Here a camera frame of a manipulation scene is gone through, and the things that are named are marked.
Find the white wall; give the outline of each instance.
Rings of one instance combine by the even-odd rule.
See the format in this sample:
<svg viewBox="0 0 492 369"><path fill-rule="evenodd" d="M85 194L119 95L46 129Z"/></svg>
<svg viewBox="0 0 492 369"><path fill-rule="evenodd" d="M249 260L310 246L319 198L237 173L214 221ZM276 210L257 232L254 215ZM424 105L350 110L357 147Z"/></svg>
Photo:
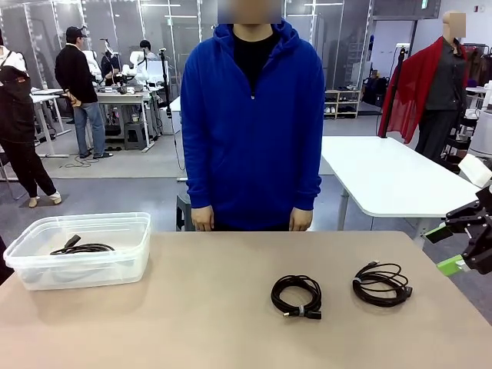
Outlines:
<svg viewBox="0 0 492 369"><path fill-rule="evenodd" d="M474 13L475 5L480 11ZM474 44L492 44L492 0L442 0L439 19L418 21L415 33L413 53L432 44L442 35L442 16L445 12L457 10L467 14L467 37L462 42Z"/></svg>
<svg viewBox="0 0 492 369"><path fill-rule="evenodd" d="M411 41L413 25L413 21L376 22L371 61L372 68L377 69L381 77L390 77L393 57L397 59L394 54L396 44Z"/></svg>

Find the black cable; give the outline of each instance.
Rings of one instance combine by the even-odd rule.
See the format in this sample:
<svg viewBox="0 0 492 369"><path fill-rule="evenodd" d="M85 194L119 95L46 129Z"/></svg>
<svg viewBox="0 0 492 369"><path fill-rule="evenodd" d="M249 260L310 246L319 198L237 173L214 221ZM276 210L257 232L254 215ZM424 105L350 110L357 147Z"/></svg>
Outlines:
<svg viewBox="0 0 492 369"><path fill-rule="evenodd" d="M373 270L387 266L396 267L397 271ZM389 288L375 289L365 287L376 283L386 284ZM352 288L357 297L362 301L381 308L392 308L393 306L404 303L412 295L413 291L413 288L408 286L408 278L401 274L400 265L394 263L379 264L378 261L372 261L355 275L355 278L352 280ZM384 298L369 294L368 292L394 292L395 296Z"/></svg>
<svg viewBox="0 0 492 369"><path fill-rule="evenodd" d="M81 252L104 252L115 250L106 244L80 244L76 246L75 244L77 244L80 240L80 236L76 234L68 240L63 248L53 251L50 255L79 254Z"/></svg>
<svg viewBox="0 0 492 369"><path fill-rule="evenodd" d="M313 297L306 305L292 306L284 302L280 295L285 288L303 288ZM321 288L320 285L307 275L286 275L280 278L271 289L271 302L284 313L285 317L306 317L308 319L321 319Z"/></svg>
<svg viewBox="0 0 492 369"><path fill-rule="evenodd" d="M81 159L79 154L70 154L70 156L75 155L75 161L78 162L77 164L74 163L68 163L65 165L60 166L59 168L90 168L92 164L99 163L99 159Z"/></svg>

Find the table leg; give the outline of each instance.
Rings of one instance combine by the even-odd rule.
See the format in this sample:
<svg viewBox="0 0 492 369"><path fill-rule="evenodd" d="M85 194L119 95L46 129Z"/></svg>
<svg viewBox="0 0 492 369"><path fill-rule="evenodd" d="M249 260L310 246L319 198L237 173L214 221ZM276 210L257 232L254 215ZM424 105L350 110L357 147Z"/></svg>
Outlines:
<svg viewBox="0 0 492 369"><path fill-rule="evenodd" d="M151 143L151 140L148 137L147 115L145 114L145 105L144 105L143 101L141 102L141 113L142 113L142 116L144 117L145 140L147 142L147 147L144 148L141 152L147 152L151 149L152 146L154 146L155 142Z"/></svg>
<svg viewBox="0 0 492 369"><path fill-rule="evenodd" d="M431 221L431 218L419 218L418 220L414 242L419 246L419 248L424 248L425 238L422 237L422 235L431 229Z"/></svg>
<svg viewBox="0 0 492 369"><path fill-rule="evenodd" d="M347 215L347 206L348 206L348 197L349 194L347 190L344 188L344 191L341 194L340 207L338 208L338 231L343 231L345 227L345 217Z"/></svg>
<svg viewBox="0 0 492 369"><path fill-rule="evenodd" d="M43 127L43 132L45 133L45 138L46 138L46 144L48 145L48 151L49 154L40 154L40 158L68 158L68 155L66 154L56 154L55 149L53 148L53 142L52 138L49 135L49 130L48 126L46 125L46 120L45 116L43 115L43 111L46 111L46 115L48 116L48 119L51 119L51 112L49 111L48 108L44 106L44 104L41 102L39 104L35 104L35 114L36 118L38 121L41 122L41 126Z"/></svg>
<svg viewBox="0 0 492 369"><path fill-rule="evenodd" d="M64 135L65 133L69 133L71 129L65 130L65 127L63 127L62 116L60 115L60 110L58 109L58 104L56 103L56 99L53 100L53 104L55 105L56 117L58 118L58 123L60 124L60 129L61 129L61 132L58 133L57 136L61 136Z"/></svg>

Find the woman in black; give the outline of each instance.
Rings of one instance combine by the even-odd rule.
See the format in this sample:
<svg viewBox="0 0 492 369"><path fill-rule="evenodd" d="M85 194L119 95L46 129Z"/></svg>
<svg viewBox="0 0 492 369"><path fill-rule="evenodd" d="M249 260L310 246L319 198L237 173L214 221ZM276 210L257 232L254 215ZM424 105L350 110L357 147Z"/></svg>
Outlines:
<svg viewBox="0 0 492 369"><path fill-rule="evenodd" d="M54 204L62 197L35 151L31 79L21 54L10 52L0 30L0 145L19 183L29 193L29 207L38 204L38 185Z"/></svg>

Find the hand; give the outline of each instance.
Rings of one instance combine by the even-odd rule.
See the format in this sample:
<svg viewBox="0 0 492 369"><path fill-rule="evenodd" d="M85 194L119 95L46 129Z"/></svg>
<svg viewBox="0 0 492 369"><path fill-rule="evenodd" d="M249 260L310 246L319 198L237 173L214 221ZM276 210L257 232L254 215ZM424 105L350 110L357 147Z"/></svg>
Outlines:
<svg viewBox="0 0 492 369"><path fill-rule="evenodd" d="M294 208L291 212L291 221L289 223L290 232L307 231L313 221L313 211L305 211Z"/></svg>
<svg viewBox="0 0 492 369"><path fill-rule="evenodd" d="M193 221L197 231L210 232L214 229L214 209L212 209L212 206L191 209L191 221Z"/></svg>

